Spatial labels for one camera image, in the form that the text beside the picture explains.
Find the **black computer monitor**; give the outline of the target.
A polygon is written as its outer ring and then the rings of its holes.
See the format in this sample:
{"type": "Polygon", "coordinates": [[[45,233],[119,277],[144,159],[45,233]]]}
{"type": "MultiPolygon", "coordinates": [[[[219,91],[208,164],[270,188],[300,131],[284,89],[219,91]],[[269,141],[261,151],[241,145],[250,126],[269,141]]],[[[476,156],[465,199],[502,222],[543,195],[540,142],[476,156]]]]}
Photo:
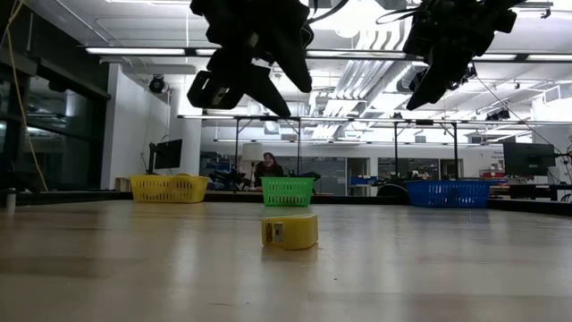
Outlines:
{"type": "Polygon", "coordinates": [[[147,174],[156,169],[172,169],[181,165],[182,139],[162,143],[150,143],[147,174]]]}
{"type": "Polygon", "coordinates": [[[555,148],[550,144],[505,142],[505,174],[511,176],[547,176],[556,165],[555,148]]]}

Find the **person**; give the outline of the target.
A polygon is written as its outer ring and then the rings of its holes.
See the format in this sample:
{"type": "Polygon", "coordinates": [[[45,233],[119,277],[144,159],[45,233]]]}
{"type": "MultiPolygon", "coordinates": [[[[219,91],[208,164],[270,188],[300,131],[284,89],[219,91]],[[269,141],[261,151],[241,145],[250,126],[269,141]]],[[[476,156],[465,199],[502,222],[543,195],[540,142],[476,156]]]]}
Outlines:
{"type": "Polygon", "coordinates": [[[277,163],[274,155],[271,152],[265,152],[263,154],[263,160],[256,164],[255,166],[255,187],[258,190],[263,188],[262,178],[263,177],[283,177],[284,170],[277,163]]]}

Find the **blue plastic basket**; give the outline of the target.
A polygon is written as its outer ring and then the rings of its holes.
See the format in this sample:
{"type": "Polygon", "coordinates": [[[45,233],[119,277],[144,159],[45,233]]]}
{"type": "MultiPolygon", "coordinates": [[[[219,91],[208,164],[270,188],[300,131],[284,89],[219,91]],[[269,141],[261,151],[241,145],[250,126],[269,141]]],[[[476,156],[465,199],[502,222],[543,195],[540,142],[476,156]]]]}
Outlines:
{"type": "Polygon", "coordinates": [[[486,208],[491,182],[407,182],[410,204],[425,208],[486,208]]]}

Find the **black office chair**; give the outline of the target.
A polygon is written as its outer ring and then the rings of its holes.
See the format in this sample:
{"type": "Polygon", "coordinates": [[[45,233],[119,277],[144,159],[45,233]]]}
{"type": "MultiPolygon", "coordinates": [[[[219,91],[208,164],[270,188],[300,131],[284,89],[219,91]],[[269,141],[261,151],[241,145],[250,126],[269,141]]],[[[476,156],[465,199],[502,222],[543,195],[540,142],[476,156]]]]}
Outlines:
{"type": "Polygon", "coordinates": [[[408,190],[400,184],[385,183],[378,188],[377,197],[387,197],[396,199],[406,199],[408,197],[408,190]]]}

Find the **white lamp shade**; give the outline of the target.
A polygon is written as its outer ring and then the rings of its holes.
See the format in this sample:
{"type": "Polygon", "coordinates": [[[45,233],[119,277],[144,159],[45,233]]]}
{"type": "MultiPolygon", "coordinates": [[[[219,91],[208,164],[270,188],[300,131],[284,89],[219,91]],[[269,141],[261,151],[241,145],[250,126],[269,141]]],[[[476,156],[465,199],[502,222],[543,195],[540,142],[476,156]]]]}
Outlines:
{"type": "Polygon", "coordinates": [[[264,159],[264,147],[260,142],[245,142],[242,144],[241,160],[243,162],[260,162],[264,159]]]}

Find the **black distant rig frame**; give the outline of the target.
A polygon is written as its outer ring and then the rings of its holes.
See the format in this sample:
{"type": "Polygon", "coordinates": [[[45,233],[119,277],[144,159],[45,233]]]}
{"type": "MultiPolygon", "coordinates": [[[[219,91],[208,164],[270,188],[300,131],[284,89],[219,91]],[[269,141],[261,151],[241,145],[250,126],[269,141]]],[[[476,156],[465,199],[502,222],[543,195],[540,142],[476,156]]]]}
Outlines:
{"type": "Polygon", "coordinates": [[[404,123],[405,126],[415,125],[415,126],[434,126],[439,125],[447,134],[453,138],[453,148],[454,148],[454,178],[458,180],[459,175],[459,158],[458,158],[458,123],[456,121],[446,121],[446,120],[432,120],[432,119],[393,119],[393,145],[394,145],[394,159],[395,159],[395,172],[399,171],[398,164],[398,126],[404,123]]]}
{"type": "MultiPolygon", "coordinates": [[[[297,144],[297,173],[300,172],[300,153],[301,153],[301,120],[299,117],[280,117],[273,115],[239,115],[234,116],[236,120],[236,135],[235,135],[235,153],[238,153],[239,149],[239,139],[240,133],[245,130],[254,121],[273,122],[275,124],[286,123],[294,131],[296,139],[295,140],[278,140],[278,143],[296,143],[297,144]]],[[[246,142],[260,142],[263,144],[262,140],[251,139],[246,142]]],[[[250,165],[250,184],[248,186],[249,191],[260,191],[255,187],[255,166],[259,162],[247,162],[250,165]]]]}

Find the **black overhead frame bar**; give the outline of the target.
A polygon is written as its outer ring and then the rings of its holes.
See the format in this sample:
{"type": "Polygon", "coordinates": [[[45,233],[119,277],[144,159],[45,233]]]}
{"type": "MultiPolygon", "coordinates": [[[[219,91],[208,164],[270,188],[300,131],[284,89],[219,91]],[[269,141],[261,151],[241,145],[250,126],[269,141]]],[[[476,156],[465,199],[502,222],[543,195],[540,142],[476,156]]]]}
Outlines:
{"type": "MultiPolygon", "coordinates": [[[[106,56],[149,56],[149,57],[210,57],[214,47],[86,47],[92,55],[106,56]]],[[[383,60],[383,61],[422,61],[420,56],[406,55],[397,50],[343,50],[310,49],[306,51],[310,59],[324,60],[383,60]]],[[[483,63],[515,64],[572,64],[572,54],[534,53],[485,53],[474,58],[483,63]]]]}

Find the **yellow plastic basket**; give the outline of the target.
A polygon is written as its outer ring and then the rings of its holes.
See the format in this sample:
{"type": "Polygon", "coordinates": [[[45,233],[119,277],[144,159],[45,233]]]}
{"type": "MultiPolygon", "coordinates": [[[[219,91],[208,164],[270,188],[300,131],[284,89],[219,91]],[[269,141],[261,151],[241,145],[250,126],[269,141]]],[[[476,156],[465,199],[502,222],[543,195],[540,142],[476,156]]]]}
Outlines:
{"type": "Polygon", "coordinates": [[[132,196],[137,202],[202,202],[207,184],[206,177],[189,174],[138,174],[130,177],[132,196]]]}

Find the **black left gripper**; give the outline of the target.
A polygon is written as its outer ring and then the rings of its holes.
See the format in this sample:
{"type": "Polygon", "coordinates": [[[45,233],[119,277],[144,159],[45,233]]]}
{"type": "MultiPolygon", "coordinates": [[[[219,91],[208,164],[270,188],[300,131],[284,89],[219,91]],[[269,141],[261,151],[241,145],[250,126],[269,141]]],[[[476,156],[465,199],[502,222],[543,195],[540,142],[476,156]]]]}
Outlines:
{"type": "Polygon", "coordinates": [[[232,67],[248,66],[245,93],[280,117],[290,117],[290,109],[269,78],[270,70],[251,65],[252,60],[277,63],[292,83],[304,93],[312,90],[312,78],[306,61],[306,48],[314,32],[308,25],[264,26],[241,32],[217,43],[221,46],[211,56],[210,72],[229,71],[232,67]]]}

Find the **green plastic basket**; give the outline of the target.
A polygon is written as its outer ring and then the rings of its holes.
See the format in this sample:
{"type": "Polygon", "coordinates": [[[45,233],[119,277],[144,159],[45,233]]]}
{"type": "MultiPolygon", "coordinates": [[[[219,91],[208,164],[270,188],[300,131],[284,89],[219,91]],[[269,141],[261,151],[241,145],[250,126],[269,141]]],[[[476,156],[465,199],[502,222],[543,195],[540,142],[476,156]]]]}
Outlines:
{"type": "Polygon", "coordinates": [[[262,177],[267,207],[307,207],[313,195],[314,179],[309,177],[262,177]]]}

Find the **black aluminium table frame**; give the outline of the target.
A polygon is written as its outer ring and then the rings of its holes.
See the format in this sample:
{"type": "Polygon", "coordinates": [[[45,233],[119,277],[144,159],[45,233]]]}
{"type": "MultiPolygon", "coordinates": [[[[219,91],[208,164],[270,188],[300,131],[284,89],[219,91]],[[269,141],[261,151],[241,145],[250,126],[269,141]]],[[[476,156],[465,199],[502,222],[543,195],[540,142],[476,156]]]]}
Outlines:
{"type": "MultiPolygon", "coordinates": [[[[130,192],[121,191],[57,191],[42,193],[20,193],[16,197],[17,206],[51,205],[132,199],[130,192]]],[[[261,193],[233,193],[210,191],[204,197],[206,202],[263,203],[261,193]]],[[[392,205],[400,203],[389,197],[354,197],[335,195],[315,195],[311,204],[324,205],[392,205]]],[[[524,199],[490,199],[488,208],[512,212],[536,213],[551,216],[572,217],[572,203],[524,199]]]]}

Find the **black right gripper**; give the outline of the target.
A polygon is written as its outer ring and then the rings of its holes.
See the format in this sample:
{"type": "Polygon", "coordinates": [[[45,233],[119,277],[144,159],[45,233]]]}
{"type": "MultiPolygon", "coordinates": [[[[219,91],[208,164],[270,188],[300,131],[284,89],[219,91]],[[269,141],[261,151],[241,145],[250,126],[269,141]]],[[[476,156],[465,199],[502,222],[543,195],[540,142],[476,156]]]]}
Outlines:
{"type": "Polygon", "coordinates": [[[407,110],[413,111],[439,101],[465,75],[468,60],[488,49],[495,36],[497,0],[422,0],[408,17],[412,22],[403,52],[429,65],[408,84],[413,94],[407,110]]]}

